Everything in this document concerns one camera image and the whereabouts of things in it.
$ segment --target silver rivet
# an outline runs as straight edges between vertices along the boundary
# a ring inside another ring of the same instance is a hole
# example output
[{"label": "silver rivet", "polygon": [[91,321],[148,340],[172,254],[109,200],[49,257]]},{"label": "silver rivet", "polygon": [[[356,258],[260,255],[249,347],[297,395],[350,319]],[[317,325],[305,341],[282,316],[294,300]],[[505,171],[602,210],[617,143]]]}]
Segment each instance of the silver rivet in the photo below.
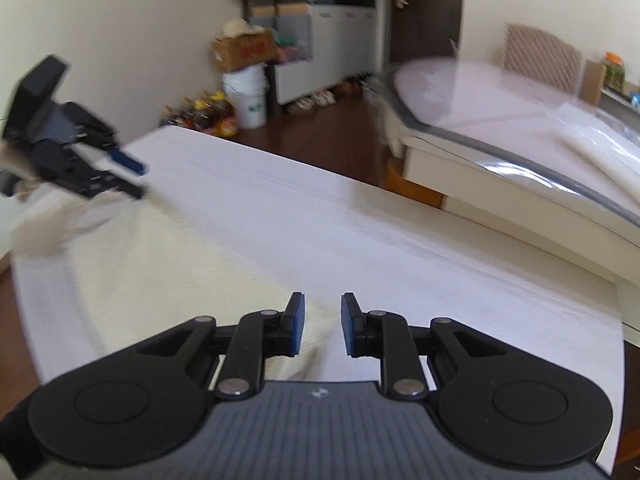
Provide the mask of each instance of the silver rivet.
[{"label": "silver rivet", "polygon": [[242,395],[249,390],[249,382],[240,377],[225,379],[218,385],[218,390],[225,395]]},{"label": "silver rivet", "polygon": [[424,384],[416,379],[400,379],[395,382],[394,390],[400,395],[414,396],[424,391]]}]

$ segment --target dark brown floor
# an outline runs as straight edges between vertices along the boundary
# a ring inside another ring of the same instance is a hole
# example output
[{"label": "dark brown floor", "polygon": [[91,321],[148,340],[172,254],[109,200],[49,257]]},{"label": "dark brown floor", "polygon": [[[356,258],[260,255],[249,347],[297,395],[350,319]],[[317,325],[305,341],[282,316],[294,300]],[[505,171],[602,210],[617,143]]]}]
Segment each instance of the dark brown floor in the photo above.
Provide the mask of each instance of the dark brown floor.
[{"label": "dark brown floor", "polygon": [[[308,116],[283,116],[235,142],[292,158],[355,180],[379,185],[384,163],[361,98],[346,98]],[[640,348],[625,343],[625,404],[622,433],[640,428]],[[15,302],[10,272],[0,276],[0,416],[38,385]],[[637,480],[634,461],[613,478]]]}]

